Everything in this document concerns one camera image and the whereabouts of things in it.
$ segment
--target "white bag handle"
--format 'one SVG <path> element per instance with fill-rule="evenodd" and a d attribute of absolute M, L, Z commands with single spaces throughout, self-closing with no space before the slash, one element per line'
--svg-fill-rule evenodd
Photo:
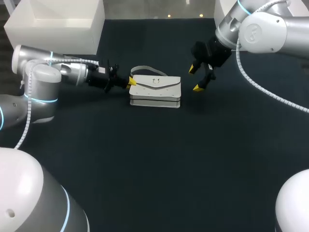
<path fill-rule="evenodd" d="M 130 74 L 131 77 L 133 77 L 133 72 L 136 72 L 138 70 L 149 70 L 149 71 L 157 73 L 157 74 L 159 74 L 161 76 L 167 76 L 164 72 L 161 72 L 161 71 L 159 71 L 157 69 L 154 69 L 154 68 L 152 68 L 150 66 L 141 65 L 141 66 L 136 66 L 133 69 L 131 69 L 131 74 Z"/>

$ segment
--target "black table surface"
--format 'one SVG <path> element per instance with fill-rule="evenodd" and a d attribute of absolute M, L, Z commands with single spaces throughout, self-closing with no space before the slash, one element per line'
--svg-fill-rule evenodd
<path fill-rule="evenodd" d="M 150 65 L 181 76 L 180 109 L 130 106 L 122 89 L 63 85 L 55 119 L 31 126 L 21 150 L 81 205 L 92 232 L 274 231 L 281 186 L 309 168 L 309 115 L 253 88 L 235 54 L 194 93 L 203 71 L 188 74 L 190 48 L 214 31 L 212 19 L 106 20 L 98 57 L 119 63 L 121 75 Z M 297 59 L 241 58 L 260 85 L 309 106 Z M 0 145 L 14 147 L 22 130 L 1 132 Z"/>

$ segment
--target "cable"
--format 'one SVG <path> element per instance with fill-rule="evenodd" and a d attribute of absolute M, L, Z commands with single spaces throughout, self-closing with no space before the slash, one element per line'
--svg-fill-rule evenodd
<path fill-rule="evenodd" d="M 35 66 L 38 64 L 49 64 L 49 63 L 84 63 L 84 64 L 94 64 L 99 66 L 98 61 L 95 60 L 89 60 L 89 59 L 51 59 L 51 60 L 31 60 L 29 62 L 33 62 L 32 65 L 30 66 L 30 71 L 29 71 L 29 76 L 28 76 L 28 114 L 27 114 L 27 120 L 26 120 L 26 125 L 24 132 L 19 139 L 17 145 L 15 146 L 14 149 L 18 150 L 22 143 L 24 142 L 26 135 L 29 130 L 30 122 L 31 122 L 31 109 L 32 109 L 32 98 L 31 98 L 31 92 L 32 92 L 32 86 L 31 86 L 31 77 L 32 77 L 32 72 Z"/>
<path fill-rule="evenodd" d="M 268 2 L 267 4 L 263 5 L 262 7 L 260 7 L 259 9 L 257 9 L 254 13 L 256 12 L 260 12 L 260 11 L 263 11 L 264 9 L 274 5 L 274 4 L 277 4 L 277 3 L 280 3 L 280 2 L 287 2 L 286 0 L 275 0 L 275 1 L 271 1 L 271 2 Z M 241 61 L 240 61 L 240 41 L 239 41 L 239 38 L 237 40 L 237 47 L 236 47 L 236 60 L 237 60 L 237 64 L 238 64 L 238 68 L 241 72 L 241 74 L 246 78 L 246 80 L 251 84 L 253 85 L 254 87 L 256 87 L 258 90 L 262 91 L 263 93 L 267 94 L 268 96 L 286 104 L 286 105 L 289 105 L 293 108 L 296 108 L 297 110 L 301 110 L 301 111 L 304 111 L 306 113 L 309 113 L 309 109 L 306 108 L 306 107 L 303 107 L 303 106 L 300 106 L 300 105 L 297 105 L 289 100 L 286 100 L 282 97 L 279 97 L 277 96 L 276 94 L 268 91 L 267 89 L 261 87 L 259 84 L 257 84 L 254 80 L 252 80 L 248 75 L 247 73 L 244 71 L 243 67 L 242 67 L 242 64 L 241 64 Z"/>

